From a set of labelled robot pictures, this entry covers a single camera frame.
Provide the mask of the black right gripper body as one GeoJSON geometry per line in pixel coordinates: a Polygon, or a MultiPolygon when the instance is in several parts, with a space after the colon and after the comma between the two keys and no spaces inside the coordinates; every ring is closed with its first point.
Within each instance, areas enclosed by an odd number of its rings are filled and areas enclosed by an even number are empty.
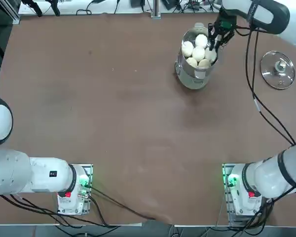
{"type": "Polygon", "coordinates": [[[236,16],[229,15],[224,9],[220,9],[218,17],[214,22],[214,29],[216,32],[233,31],[236,27],[236,16]]]}

